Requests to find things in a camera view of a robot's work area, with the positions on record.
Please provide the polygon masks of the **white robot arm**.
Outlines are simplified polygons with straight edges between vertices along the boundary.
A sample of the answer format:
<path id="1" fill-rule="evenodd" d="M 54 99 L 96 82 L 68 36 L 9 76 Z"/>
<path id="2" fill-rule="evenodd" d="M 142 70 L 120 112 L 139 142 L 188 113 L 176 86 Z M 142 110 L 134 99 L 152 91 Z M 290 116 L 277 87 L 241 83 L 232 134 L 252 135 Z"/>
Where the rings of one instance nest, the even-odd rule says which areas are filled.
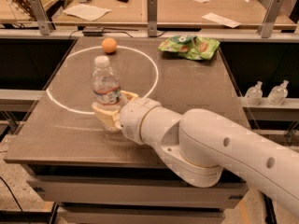
<path id="1" fill-rule="evenodd" d="M 299 215 L 299 153 L 205 109 L 180 115 L 150 98 L 130 95 L 124 106 L 92 104 L 109 131 L 152 147 L 187 183 L 214 186 L 226 169 Z"/>

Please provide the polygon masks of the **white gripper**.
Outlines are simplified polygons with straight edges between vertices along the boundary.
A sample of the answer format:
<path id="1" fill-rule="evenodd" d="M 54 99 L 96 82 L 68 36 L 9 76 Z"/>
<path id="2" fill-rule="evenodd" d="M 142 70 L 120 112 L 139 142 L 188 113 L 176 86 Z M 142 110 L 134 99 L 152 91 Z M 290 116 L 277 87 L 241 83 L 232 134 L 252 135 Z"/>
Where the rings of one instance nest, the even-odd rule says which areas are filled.
<path id="1" fill-rule="evenodd" d="M 92 109 L 106 131 L 121 129 L 126 138 L 143 145 L 140 134 L 143 119 L 153 108 L 161 104 L 150 98 L 138 98 L 136 93 L 122 91 L 121 105 L 124 105 L 122 109 L 119 105 L 101 105 L 93 102 Z"/>

